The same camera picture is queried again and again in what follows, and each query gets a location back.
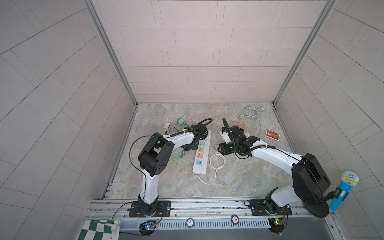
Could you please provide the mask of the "green charger plug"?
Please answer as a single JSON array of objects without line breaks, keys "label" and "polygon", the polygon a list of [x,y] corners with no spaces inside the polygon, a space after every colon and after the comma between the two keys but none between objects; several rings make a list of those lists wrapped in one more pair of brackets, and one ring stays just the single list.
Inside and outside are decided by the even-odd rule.
[{"label": "green charger plug", "polygon": [[182,119],[182,118],[178,118],[178,119],[177,119],[177,123],[178,123],[178,125],[180,125],[180,126],[183,126],[183,125],[186,124],[185,120]]}]

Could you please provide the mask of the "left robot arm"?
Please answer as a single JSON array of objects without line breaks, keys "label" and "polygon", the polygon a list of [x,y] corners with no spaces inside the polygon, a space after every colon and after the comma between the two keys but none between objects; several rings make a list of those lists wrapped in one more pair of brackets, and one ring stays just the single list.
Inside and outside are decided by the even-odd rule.
[{"label": "left robot arm", "polygon": [[207,125],[212,118],[204,119],[197,125],[186,127],[183,130],[162,135],[154,133],[141,150],[136,168],[143,174],[142,191],[138,200],[132,202],[129,208],[130,218],[168,217],[170,215],[171,201],[160,201],[158,184],[160,174],[165,170],[174,149],[183,148],[196,150],[200,140],[208,136]]}]

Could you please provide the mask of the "long multicolour power strip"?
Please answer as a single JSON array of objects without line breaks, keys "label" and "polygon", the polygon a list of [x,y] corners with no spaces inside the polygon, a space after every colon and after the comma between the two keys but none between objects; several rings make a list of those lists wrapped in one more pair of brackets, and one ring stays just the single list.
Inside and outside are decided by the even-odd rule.
[{"label": "long multicolour power strip", "polygon": [[209,160],[209,150],[211,144],[211,131],[208,132],[207,136],[200,140],[195,155],[193,173],[195,176],[205,175],[207,172],[207,165]]}]

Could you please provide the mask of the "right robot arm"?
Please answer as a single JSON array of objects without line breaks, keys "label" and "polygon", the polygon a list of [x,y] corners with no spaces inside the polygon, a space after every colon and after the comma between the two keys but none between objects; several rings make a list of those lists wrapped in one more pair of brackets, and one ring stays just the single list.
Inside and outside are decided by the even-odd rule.
[{"label": "right robot arm", "polygon": [[257,204],[268,215],[278,215],[284,207],[303,202],[305,208],[314,216],[324,218],[329,214],[327,201],[331,194],[324,196],[331,181],[317,158],[311,154],[304,156],[283,151],[269,145],[255,136],[246,136],[238,126],[230,127],[223,119],[221,129],[223,143],[218,151],[223,156],[235,154],[239,159],[259,158],[288,173],[292,184],[284,188],[274,188],[265,199]]}]

